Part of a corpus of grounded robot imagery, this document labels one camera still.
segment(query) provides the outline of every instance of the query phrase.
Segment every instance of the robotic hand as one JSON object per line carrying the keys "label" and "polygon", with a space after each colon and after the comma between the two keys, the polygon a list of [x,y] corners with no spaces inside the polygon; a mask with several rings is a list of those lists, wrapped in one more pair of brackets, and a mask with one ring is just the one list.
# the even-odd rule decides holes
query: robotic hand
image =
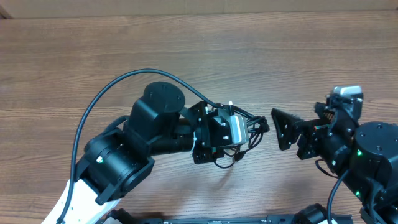
{"label": "robotic hand", "polygon": [[[185,97],[175,85],[151,83],[134,103],[130,116],[118,118],[90,140],[75,165],[80,133],[94,104],[118,81],[139,73],[165,75],[203,101],[185,108]],[[216,104],[169,73],[145,69],[124,74],[108,84],[84,113],[73,146],[70,181],[43,223],[95,223],[150,174],[153,155],[192,151],[195,164],[214,162],[225,169],[256,147],[268,131],[265,117],[254,116],[232,102]],[[247,142],[248,148],[241,150]],[[217,164],[217,158],[224,156],[232,157],[231,165]]]}
{"label": "robotic hand", "polygon": [[333,196],[342,181],[363,203],[360,213],[366,223],[398,223],[398,126],[359,125],[362,104],[360,86],[338,86],[326,96],[326,103],[315,103],[319,119],[303,121],[272,109],[280,149],[289,149],[298,140],[300,159],[320,156],[337,175],[328,200],[329,224]]}

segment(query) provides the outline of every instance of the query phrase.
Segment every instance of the wood grain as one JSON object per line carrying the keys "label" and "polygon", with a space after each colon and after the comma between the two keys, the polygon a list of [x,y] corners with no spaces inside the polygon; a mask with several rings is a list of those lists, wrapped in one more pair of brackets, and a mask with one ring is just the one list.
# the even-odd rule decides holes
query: wood grain
{"label": "wood grain", "polygon": [[[80,116],[107,82],[130,70],[163,69],[271,124],[232,169],[194,165],[189,153],[156,156],[152,174],[119,206],[133,214],[247,217],[325,205],[335,180],[312,159],[300,161],[297,147],[279,151],[269,113],[278,107],[313,119],[314,102],[333,85],[363,86],[361,123],[397,122],[397,11],[2,20],[0,29],[1,223],[47,216],[68,179]],[[168,81],[140,75],[112,88],[86,122],[79,155],[158,80]],[[198,101],[182,90],[188,106]],[[360,222],[359,209],[341,187],[333,211]]]}

